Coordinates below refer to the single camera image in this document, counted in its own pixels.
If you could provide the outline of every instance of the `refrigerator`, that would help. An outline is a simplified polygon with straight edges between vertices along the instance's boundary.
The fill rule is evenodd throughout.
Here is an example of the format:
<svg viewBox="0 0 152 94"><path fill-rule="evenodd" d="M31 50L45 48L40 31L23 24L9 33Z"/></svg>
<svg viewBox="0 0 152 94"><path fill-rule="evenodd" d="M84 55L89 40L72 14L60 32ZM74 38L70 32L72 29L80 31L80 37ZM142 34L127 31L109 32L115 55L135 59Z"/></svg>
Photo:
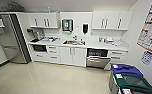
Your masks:
<svg viewBox="0 0 152 94"><path fill-rule="evenodd" d="M0 44L10 62L31 61L16 14L0 14Z"/></svg>

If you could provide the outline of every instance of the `recycling bin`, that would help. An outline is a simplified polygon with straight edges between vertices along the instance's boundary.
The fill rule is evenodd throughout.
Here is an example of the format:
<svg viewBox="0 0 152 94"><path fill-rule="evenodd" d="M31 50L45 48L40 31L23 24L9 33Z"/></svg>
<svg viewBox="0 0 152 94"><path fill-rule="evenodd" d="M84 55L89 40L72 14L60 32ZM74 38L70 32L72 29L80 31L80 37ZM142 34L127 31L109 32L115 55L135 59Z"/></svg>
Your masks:
<svg viewBox="0 0 152 94"><path fill-rule="evenodd" d="M143 74L134 66L125 64L112 64L111 65L111 75L109 80L109 89L112 91L113 85L113 73L115 74L132 74L136 76L143 77Z"/></svg>
<svg viewBox="0 0 152 94"><path fill-rule="evenodd" d="M119 90L130 89L131 94L152 94L152 86L148 81L140 76L131 74L114 74L113 73L113 87L111 94L118 94Z"/></svg>

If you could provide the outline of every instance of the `countertop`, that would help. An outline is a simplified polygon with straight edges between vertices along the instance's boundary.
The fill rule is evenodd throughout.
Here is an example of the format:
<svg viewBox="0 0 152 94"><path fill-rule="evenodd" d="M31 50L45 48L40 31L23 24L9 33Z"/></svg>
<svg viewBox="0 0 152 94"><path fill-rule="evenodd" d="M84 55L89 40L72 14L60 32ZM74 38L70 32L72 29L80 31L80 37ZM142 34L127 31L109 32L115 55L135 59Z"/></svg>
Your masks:
<svg viewBox="0 0 152 94"><path fill-rule="evenodd" d="M116 50L116 51L128 51L127 48L123 46L115 46L112 44L107 44L104 42L86 40L85 45L72 45L72 44L63 44L66 39L57 39L54 42L49 42L46 40L40 40L38 42L28 42L28 44L36 45L49 45L49 46L63 46L63 47L76 47L76 48L95 48L95 49L106 49L106 50Z"/></svg>

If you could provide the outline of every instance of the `white cabinet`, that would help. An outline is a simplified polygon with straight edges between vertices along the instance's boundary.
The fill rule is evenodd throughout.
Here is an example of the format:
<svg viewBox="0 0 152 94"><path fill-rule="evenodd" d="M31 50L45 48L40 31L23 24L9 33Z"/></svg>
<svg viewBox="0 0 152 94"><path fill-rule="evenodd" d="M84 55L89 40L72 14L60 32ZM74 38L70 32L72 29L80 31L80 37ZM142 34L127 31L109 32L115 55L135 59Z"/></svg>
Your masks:
<svg viewBox="0 0 152 94"><path fill-rule="evenodd" d="M74 65L72 60L72 51L70 47L59 47L61 64Z"/></svg>
<svg viewBox="0 0 152 94"><path fill-rule="evenodd" d="M105 66L105 70L110 70L111 64L122 64L125 63L127 51L108 51L108 57L111 58L111 61Z"/></svg>
<svg viewBox="0 0 152 94"><path fill-rule="evenodd" d="M92 29L128 30L131 12L94 12Z"/></svg>
<svg viewBox="0 0 152 94"><path fill-rule="evenodd" d="M87 49L73 48L74 66L86 67Z"/></svg>
<svg viewBox="0 0 152 94"><path fill-rule="evenodd" d="M37 16L35 13L28 13L28 19L31 27L37 27Z"/></svg>
<svg viewBox="0 0 152 94"><path fill-rule="evenodd" d="M32 58L34 61L42 61L42 62L49 61L49 55L47 52L32 52Z"/></svg>
<svg viewBox="0 0 152 94"><path fill-rule="evenodd" d="M125 51L109 51L108 57L111 58L110 63L124 63L127 52Z"/></svg>
<svg viewBox="0 0 152 94"><path fill-rule="evenodd" d="M92 29L103 29L105 27L105 12L94 12Z"/></svg>
<svg viewBox="0 0 152 94"><path fill-rule="evenodd" d="M61 64L58 47L57 46L46 46L46 48L47 48L47 53L49 54L49 57L50 57L49 62Z"/></svg>
<svg viewBox="0 0 152 94"><path fill-rule="evenodd" d="M59 28L59 13L28 13L31 27L35 28Z"/></svg>
<svg viewBox="0 0 152 94"><path fill-rule="evenodd" d="M86 67L86 53L84 48L60 47L61 64Z"/></svg>
<svg viewBox="0 0 152 94"><path fill-rule="evenodd" d="M60 27L59 14L57 13L46 13L46 21L47 21L48 28Z"/></svg>
<svg viewBox="0 0 152 94"><path fill-rule="evenodd" d="M36 13L37 17L37 26L46 27L46 16L45 13Z"/></svg>
<svg viewBox="0 0 152 94"><path fill-rule="evenodd" d="M118 26L119 30L127 30L131 21L132 12L120 12Z"/></svg>
<svg viewBox="0 0 152 94"><path fill-rule="evenodd" d="M116 29L119 12L106 12L104 29Z"/></svg>

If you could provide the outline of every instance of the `gray floor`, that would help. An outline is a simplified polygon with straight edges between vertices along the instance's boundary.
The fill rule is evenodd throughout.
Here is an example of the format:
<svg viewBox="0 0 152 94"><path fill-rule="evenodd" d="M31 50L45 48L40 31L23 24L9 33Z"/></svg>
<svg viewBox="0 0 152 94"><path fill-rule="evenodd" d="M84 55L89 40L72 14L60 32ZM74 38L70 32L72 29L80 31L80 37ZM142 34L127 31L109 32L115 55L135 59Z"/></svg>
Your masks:
<svg viewBox="0 0 152 94"><path fill-rule="evenodd" d="M0 94L110 94L110 71L34 62L0 68Z"/></svg>

